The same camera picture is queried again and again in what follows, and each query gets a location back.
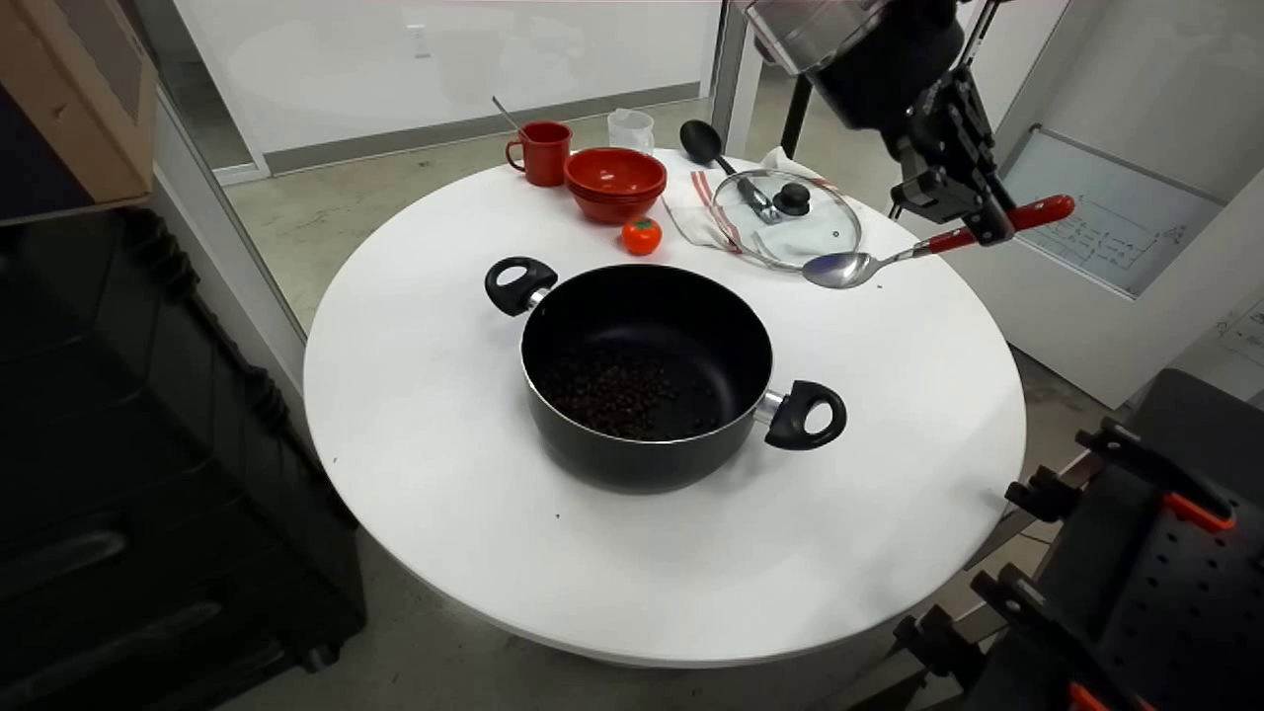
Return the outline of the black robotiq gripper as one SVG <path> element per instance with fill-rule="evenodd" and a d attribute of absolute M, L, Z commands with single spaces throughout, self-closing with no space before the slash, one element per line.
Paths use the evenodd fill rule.
<path fill-rule="evenodd" d="M 936 80 L 884 134 L 899 167 L 891 206 L 926 223 L 963 223 L 980 247 L 1017 236 L 1013 195 L 996 174 L 996 134 L 969 68 Z"/>

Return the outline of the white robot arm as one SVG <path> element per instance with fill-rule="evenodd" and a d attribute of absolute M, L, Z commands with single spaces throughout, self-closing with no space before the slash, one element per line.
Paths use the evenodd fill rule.
<path fill-rule="evenodd" d="M 974 28 L 961 0 L 740 0 L 757 49 L 803 77 L 853 132 L 878 132 L 899 167 L 891 206 L 926 223 L 961 223 L 982 247 L 1017 232 L 1017 203 L 996 169 L 996 134 L 972 56 L 1001 0 Z"/>

